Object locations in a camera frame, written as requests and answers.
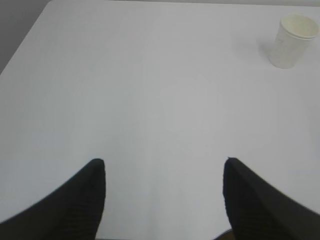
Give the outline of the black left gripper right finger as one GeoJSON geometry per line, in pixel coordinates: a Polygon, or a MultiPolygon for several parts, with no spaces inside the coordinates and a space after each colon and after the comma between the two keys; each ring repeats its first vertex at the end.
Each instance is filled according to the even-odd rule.
{"type": "Polygon", "coordinates": [[[286,196],[237,158],[223,170],[225,210],[237,240],[318,240],[318,213],[286,196]]]}

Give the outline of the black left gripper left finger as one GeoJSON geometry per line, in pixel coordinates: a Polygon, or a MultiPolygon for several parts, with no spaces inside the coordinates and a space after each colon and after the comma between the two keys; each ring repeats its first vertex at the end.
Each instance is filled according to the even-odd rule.
{"type": "Polygon", "coordinates": [[[94,240],[106,200],[105,162],[88,162],[67,182],[0,224],[2,240],[94,240]]]}

